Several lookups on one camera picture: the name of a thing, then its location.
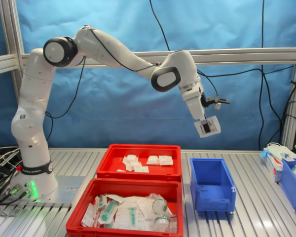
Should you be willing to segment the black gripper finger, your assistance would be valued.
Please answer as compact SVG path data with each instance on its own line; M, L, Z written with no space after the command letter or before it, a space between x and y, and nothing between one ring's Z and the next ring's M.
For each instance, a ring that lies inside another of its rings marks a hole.
M201 122L203 132L210 132L211 131L206 118L204 120L201 120L200 122Z

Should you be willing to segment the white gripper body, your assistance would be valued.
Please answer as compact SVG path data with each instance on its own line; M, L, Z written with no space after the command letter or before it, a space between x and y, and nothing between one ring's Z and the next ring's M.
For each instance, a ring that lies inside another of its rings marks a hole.
M201 84L191 84L189 87L181 88L181 96L186 103L192 117L195 120L204 121L205 111L201 104L203 86Z

